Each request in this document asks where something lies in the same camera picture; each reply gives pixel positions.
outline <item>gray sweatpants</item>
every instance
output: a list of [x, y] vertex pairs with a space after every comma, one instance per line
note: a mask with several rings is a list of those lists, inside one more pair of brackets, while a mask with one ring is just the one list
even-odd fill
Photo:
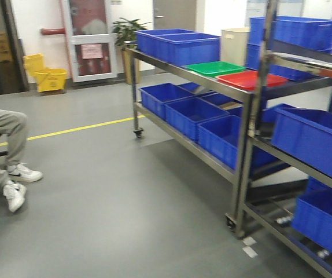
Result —
[[[0, 110], [0, 133], [8, 137], [7, 165], [19, 164], [27, 140], [27, 117], [23, 113]], [[9, 180], [5, 170], [0, 169], [0, 185]]]

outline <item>blue plastic crate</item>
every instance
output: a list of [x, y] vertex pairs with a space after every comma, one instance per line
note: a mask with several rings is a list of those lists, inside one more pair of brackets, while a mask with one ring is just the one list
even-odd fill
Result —
[[278, 109], [272, 144], [332, 177], [332, 113]]
[[[332, 53], [332, 48], [319, 50], [320, 52]], [[259, 45], [247, 45], [247, 57], [246, 57], [246, 67], [252, 70], [259, 69], [260, 65], [260, 46]], [[297, 71], [291, 68], [281, 67], [280, 65], [271, 65], [270, 71], [271, 74], [279, 75], [290, 80], [303, 80], [314, 77], [314, 75], [309, 74], [303, 71]]]
[[161, 119], [165, 119], [165, 103], [192, 97], [193, 93], [171, 83], [140, 88], [142, 104]]
[[[276, 117], [278, 116], [276, 110], [282, 108], [294, 108], [294, 107], [285, 103], [281, 103], [270, 108], [265, 108], [263, 109], [261, 120], [265, 123], [274, 123]], [[228, 110], [230, 115], [235, 115], [237, 117], [242, 116], [242, 111], [243, 107], [236, 107]]]
[[222, 104], [229, 103], [231, 101], [241, 103], [240, 101], [237, 101], [231, 97], [225, 96], [224, 94], [220, 93], [210, 94], [208, 96], [202, 97], [202, 99], [216, 106], [220, 106]]
[[332, 253], [332, 190], [298, 197], [292, 227]]
[[156, 57], [173, 65], [189, 65], [220, 60], [220, 36], [188, 33], [157, 36]]
[[138, 49], [145, 54], [156, 56], [157, 35], [168, 35], [168, 34], [183, 34], [183, 33], [193, 33], [195, 31], [187, 29], [156, 29], [156, 30], [139, 30], [136, 31]]
[[[198, 143], [213, 156], [235, 169], [240, 124], [241, 118], [234, 115], [202, 123], [198, 126], [200, 134]], [[257, 168], [276, 160], [276, 157], [255, 147], [252, 167]]]
[[305, 193], [310, 193], [313, 191], [319, 191], [324, 189], [331, 189], [331, 188], [325, 185], [324, 183], [314, 179], [313, 177], [309, 177]]
[[166, 121], [193, 141], [198, 141], [198, 124], [228, 115], [223, 109], [200, 98], [166, 104]]
[[200, 87], [200, 85], [197, 83], [194, 83], [194, 82], [179, 84], [178, 86], [195, 94], [196, 97], [204, 97], [204, 96], [208, 96], [209, 94], [215, 93], [213, 91], [208, 91], [206, 93], [198, 93], [198, 88]]
[[[259, 45], [263, 39], [265, 17], [250, 18], [248, 43]], [[277, 16], [274, 38], [313, 50], [332, 48], [332, 19]]]

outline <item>gray floor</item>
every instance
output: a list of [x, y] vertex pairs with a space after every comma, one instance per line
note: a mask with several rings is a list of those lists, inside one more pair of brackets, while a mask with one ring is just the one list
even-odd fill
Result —
[[[161, 82], [183, 80], [160, 74], [141, 86]], [[125, 84], [18, 93], [0, 96], [0, 109], [25, 112], [35, 136], [130, 117], [130, 95]], [[281, 102], [324, 108], [328, 96]], [[141, 140], [127, 121], [29, 142], [25, 161], [45, 176], [15, 215], [0, 191], [0, 278], [319, 277], [263, 229], [249, 258], [225, 225], [230, 185], [149, 120], [141, 126]]]

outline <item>beige trash bin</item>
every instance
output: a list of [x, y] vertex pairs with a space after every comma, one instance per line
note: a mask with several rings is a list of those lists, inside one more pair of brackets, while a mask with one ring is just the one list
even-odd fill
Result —
[[249, 27], [222, 29], [220, 60], [245, 65]]

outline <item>green plastic tray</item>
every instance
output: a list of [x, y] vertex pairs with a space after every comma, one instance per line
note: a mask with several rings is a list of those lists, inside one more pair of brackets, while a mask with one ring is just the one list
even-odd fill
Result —
[[199, 74], [215, 77], [216, 75], [233, 74], [241, 72], [245, 69], [241, 65], [231, 64], [228, 62], [208, 62], [201, 64], [193, 64], [186, 66], [189, 70], [195, 71]]

